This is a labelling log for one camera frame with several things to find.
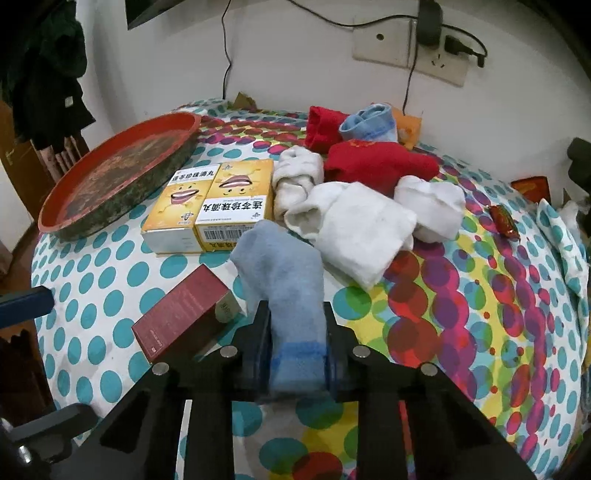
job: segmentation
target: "white sock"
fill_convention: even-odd
[[[429,244],[455,239],[466,209],[464,191],[458,185],[411,175],[400,179],[394,200],[417,214],[414,236]]]
[[[380,281],[412,237],[417,216],[394,200],[352,183],[334,200],[314,246],[366,291]]]
[[[287,228],[314,244],[327,210],[348,186],[342,181],[330,181],[314,187],[306,200],[285,214]]]
[[[297,145],[284,150],[273,172],[275,221],[284,224],[286,211],[306,200],[314,185],[323,181],[323,162],[318,153]]]

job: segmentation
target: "dark clothing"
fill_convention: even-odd
[[[41,22],[2,80],[2,98],[12,106],[17,141],[36,149],[64,150],[64,137],[95,119],[82,102],[77,78],[86,71],[82,25],[76,3],[59,3]]]

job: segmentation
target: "black cable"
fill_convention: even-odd
[[[406,104],[408,102],[408,91],[410,90],[410,80],[411,80],[411,78],[413,78],[414,68],[417,66],[417,57],[418,57],[418,41],[415,41],[413,66],[411,67],[410,73],[408,74],[407,92],[404,95],[404,103],[402,104],[402,114],[403,115],[406,115]]]
[[[298,2],[296,2],[296,0],[287,0],[289,3],[291,3],[292,5],[295,5],[298,8],[301,8],[302,10],[305,10],[306,12],[308,12],[309,14],[314,15],[316,18],[320,18],[321,20],[324,20],[325,22],[331,24],[331,25],[335,25],[337,27],[343,27],[343,28],[360,28],[360,27],[368,27],[370,25],[376,25],[379,24],[381,22],[385,22],[386,20],[392,20],[393,18],[410,18],[412,20],[416,20],[417,17],[415,15],[403,15],[403,14],[397,14],[397,15],[388,15],[387,17],[382,17],[382,18],[377,18],[375,20],[371,20],[369,22],[363,22],[363,23],[357,23],[357,24],[346,24],[346,23],[340,23],[340,22],[336,22],[334,20],[331,20],[328,17],[325,17],[322,14],[319,14],[318,12],[315,12],[314,10],[312,10],[311,8],[305,7],[302,4],[299,4]],[[484,56],[487,57],[488,56],[488,50],[486,49],[484,43],[480,40],[480,38],[478,38],[477,36],[475,36],[474,34],[464,30],[463,28],[460,27],[455,27],[454,25],[448,25],[448,24],[442,24],[442,27],[446,27],[449,28],[450,30],[454,30],[456,32],[462,33],[468,37],[470,37],[472,40],[474,40],[476,43],[478,43],[480,45],[480,47],[482,48],[482,51],[484,52]]]
[[[226,53],[226,59],[228,60],[228,68],[226,69],[226,73],[223,76],[223,83],[222,83],[222,99],[226,99],[226,90],[228,88],[228,74],[230,70],[232,70],[232,59],[230,55],[228,55],[228,39],[226,38],[226,23],[224,22],[226,18],[226,14],[228,13],[228,9],[230,8],[230,4],[232,0],[228,0],[228,4],[226,5],[226,9],[222,13],[222,30],[223,30],[223,51]]]

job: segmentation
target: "barcode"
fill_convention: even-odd
[[[207,240],[238,240],[241,235],[250,230],[251,227],[243,229],[225,229],[225,230],[205,230],[205,238]]]

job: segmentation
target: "light blue sock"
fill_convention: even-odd
[[[375,103],[349,115],[339,127],[339,132],[343,140],[398,141],[392,107],[385,103]]]
[[[241,237],[230,260],[240,275],[248,315],[271,310],[272,397],[325,390],[324,268],[318,250],[268,220]]]

